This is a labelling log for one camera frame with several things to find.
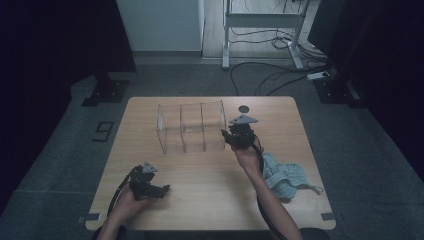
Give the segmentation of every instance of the light wood tabletop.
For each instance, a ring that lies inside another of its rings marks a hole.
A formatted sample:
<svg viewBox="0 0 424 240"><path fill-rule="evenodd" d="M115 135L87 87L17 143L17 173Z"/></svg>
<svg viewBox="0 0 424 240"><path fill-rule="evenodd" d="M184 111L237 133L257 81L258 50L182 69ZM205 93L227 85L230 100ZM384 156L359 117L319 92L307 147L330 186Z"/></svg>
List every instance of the light wood tabletop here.
<svg viewBox="0 0 424 240"><path fill-rule="evenodd" d="M249 179L229 145L221 151L164 154L157 134L159 105L223 102L227 127L240 116L239 106L259 122L251 128L265 152L277 162L297 163L311 185L323 187L295 100L291 97L134 97L126 107L108 162L86 221L95 230L106 219L116 188L137 166L148 161L159 169L155 186L170 184L163 199L128 221L132 230L265 230ZM333 229L336 225L326 192L300 189L284 206L300 228Z"/></svg>

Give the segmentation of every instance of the gray triangular gripper tip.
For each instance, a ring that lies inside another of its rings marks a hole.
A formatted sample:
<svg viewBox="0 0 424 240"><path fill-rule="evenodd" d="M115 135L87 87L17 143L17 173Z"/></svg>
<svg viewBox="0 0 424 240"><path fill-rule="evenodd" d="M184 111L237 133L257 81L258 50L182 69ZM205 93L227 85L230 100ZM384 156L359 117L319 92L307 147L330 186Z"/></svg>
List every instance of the gray triangular gripper tip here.
<svg viewBox="0 0 424 240"><path fill-rule="evenodd" d="M157 172L158 169L153 167L152 164L148 163L148 162L144 162L143 165L143 173L151 173L151 172Z"/></svg>
<svg viewBox="0 0 424 240"><path fill-rule="evenodd" d="M258 122L258 120L252 117L246 116L244 114L230 121L231 124L247 124L247 123L255 123L255 122Z"/></svg>

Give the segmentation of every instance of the cloth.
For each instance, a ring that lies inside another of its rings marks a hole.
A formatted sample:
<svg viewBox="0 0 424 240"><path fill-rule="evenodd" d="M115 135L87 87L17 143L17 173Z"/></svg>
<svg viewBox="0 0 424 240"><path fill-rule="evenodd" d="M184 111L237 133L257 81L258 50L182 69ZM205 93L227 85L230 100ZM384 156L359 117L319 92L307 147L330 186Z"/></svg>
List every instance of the cloth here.
<svg viewBox="0 0 424 240"><path fill-rule="evenodd" d="M268 187L278 198L292 199L298 188L308 188L317 194L324 192L322 187L310 185L305 171L298 164L275 163L271 153L264 153L263 176Z"/></svg>

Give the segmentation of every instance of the white wall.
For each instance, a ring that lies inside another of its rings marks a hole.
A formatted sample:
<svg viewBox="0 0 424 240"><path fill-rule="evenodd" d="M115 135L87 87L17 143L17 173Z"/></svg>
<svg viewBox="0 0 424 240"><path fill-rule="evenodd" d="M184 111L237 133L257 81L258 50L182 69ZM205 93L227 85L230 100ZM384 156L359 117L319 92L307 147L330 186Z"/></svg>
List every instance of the white wall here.
<svg viewBox="0 0 424 240"><path fill-rule="evenodd" d="M203 0L117 0L132 51L201 51Z"/></svg>

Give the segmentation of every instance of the metal frame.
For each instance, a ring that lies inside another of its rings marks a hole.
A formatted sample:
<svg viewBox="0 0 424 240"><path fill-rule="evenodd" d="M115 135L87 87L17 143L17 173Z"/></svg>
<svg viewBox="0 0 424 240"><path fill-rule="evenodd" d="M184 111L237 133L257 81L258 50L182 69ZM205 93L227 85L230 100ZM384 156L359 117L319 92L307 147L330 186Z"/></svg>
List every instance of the metal frame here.
<svg viewBox="0 0 424 240"><path fill-rule="evenodd" d="M224 22L224 43L222 49L222 68L230 67L230 46L229 30L235 28L294 28L295 35L292 42L289 42L289 51L297 69L303 69L303 64L299 57L297 42L305 21L306 11L310 0L306 0L301 13L280 13L280 14L255 14L255 13L231 13L231 0L226 0L225 22Z"/></svg>

